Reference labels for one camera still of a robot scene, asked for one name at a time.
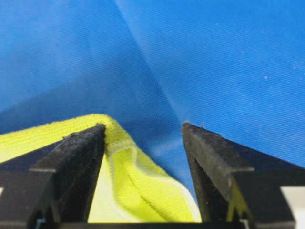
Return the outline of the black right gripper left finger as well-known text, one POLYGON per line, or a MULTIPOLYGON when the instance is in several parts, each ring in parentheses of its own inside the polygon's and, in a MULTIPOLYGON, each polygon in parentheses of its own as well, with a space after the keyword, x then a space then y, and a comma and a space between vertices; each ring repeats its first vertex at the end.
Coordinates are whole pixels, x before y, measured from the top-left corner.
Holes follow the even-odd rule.
POLYGON ((0 226, 54 229, 87 221, 104 154, 105 126, 97 124, 2 162, 0 226))

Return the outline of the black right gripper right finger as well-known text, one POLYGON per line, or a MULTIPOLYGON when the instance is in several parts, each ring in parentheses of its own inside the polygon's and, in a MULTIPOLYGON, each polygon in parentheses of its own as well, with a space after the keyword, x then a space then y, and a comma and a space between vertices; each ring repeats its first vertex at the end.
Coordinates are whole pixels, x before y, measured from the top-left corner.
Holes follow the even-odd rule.
POLYGON ((302 167, 190 123, 182 137, 203 228, 304 228, 302 167))

